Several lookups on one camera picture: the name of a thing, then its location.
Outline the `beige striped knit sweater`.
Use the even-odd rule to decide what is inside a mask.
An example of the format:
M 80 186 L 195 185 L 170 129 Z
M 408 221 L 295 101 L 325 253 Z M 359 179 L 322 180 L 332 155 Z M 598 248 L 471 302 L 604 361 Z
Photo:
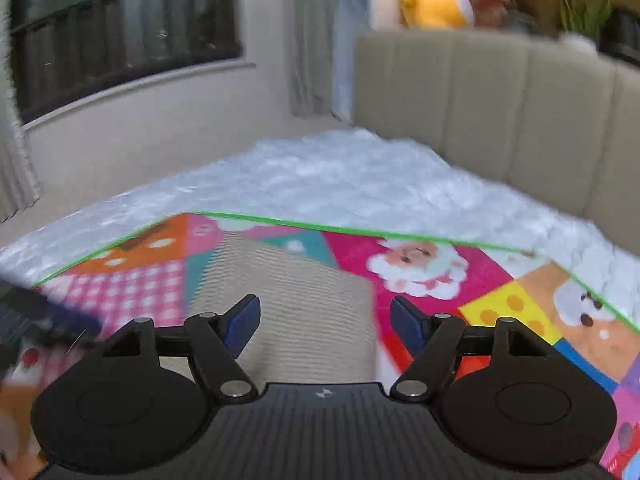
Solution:
M 290 252 L 239 233 L 186 260 L 186 315 L 221 314 L 246 295 L 260 324 L 238 362 L 268 382 L 342 384 L 375 378 L 373 289 L 365 278 L 311 259 L 310 240 Z

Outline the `colourful cartoon play mat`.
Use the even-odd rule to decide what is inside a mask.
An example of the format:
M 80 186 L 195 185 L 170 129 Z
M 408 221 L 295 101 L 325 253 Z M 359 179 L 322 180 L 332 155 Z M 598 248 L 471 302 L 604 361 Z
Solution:
M 239 233 L 368 280 L 372 382 L 268 382 L 214 402 L 184 322 L 186 260 Z M 5 280 L 20 284 L 15 278 Z M 92 348 L 24 339 L 1 378 L 6 479 L 634 479 L 639 332 L 554 261 L 512 248 L 177 214 L 28 288 L 100 318 Z M 428 402 L 390 388 L 413 358 L 403 296 L 466 329 Z

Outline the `grey pleated curtain left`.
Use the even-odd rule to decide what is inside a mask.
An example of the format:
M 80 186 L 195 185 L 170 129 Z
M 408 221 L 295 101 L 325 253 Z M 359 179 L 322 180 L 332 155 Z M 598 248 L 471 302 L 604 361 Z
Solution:
M 1 221 L 31 207 L 40 197 L 26 133 L 18 112 L 11 68 L 11 0 L 1 0 Z

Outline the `white quilted mattress cover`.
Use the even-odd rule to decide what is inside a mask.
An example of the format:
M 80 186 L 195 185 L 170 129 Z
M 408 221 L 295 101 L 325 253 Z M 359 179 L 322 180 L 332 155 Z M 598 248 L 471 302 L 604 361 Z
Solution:
M 363 129 L 259 142 L 33 230 L 1 249 L 1 269 L 36 284 L 180 212 L 223 212 L 369 232 L 440 236 L 540 252 L 628 320 L 639 317 L 639 259 L 592 222 L 450 166 L 413 140 Z

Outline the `beige padded headboard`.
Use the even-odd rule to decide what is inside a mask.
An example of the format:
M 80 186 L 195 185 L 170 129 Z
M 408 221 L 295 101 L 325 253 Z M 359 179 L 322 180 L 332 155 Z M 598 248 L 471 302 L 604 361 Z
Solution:
M 355 50 L 352 120 L 424 143 L 638 252 L 634 66 L 503 32 L 367 32 Z

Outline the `dark window with railing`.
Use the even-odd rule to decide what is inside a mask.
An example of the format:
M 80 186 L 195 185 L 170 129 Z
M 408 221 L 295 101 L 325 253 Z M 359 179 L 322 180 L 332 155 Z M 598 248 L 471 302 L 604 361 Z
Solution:
M 243 54 L 239 0 L 10 0 L 23 122 L 109 88 Z

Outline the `green plant in white pot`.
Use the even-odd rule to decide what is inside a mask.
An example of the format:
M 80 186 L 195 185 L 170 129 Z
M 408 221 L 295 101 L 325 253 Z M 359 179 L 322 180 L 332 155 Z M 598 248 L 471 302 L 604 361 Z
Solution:
M 598 54 L 600 33 L 612 13 L 611 0 L 559 0 L 559 43 L 590 55 Z

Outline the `grey curtain in corner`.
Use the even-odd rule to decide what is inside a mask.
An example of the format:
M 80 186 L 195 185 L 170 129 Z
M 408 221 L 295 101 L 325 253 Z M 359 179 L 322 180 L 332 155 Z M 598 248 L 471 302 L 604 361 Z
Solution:
M 284 0 L 288 99 L 297 117 L 328 114 L 338 0 Z

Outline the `black round appliance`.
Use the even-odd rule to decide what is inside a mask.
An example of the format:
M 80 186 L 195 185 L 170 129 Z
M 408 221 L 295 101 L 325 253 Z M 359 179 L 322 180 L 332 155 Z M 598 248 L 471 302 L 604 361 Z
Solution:
M 600 32 L 599 50 L 611 58 L 639 67 L 639 14 L 624 6 L 614 6 Z

